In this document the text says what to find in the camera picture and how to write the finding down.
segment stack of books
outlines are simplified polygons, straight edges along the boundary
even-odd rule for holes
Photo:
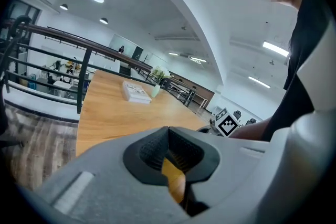
[[[149,104],[152,99],[138,84],[132,84],[124,81],[122,83],[124,95],[129,102]]]

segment black shirt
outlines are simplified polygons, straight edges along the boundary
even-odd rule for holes
[[[302,0],[297,23],[290,41],[287,90],[279,108],[267,125],[262,140],[270,141],[273,133],[289,127],[296,119],[314,110],[297,71],[319,43],[327,28],[331,12],[325,0]]]

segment book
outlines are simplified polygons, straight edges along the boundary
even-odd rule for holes
[[[138,84],[124,81],[122,83],[122,88],[124,95],[129,102],[149,104],[152,101],[148,94]]]

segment person's arm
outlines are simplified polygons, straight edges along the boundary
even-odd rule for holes
[[[230,138],[261,140],[261,136],[263,135],[270,119],[271,118],[268,118],[258,123],[242,126],[235,130]]]

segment vase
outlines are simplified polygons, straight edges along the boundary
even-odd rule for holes
[[[155,85],[153,91],[152,91],[152,97],[155,98],[157,94],[159,93],[160,85]]]

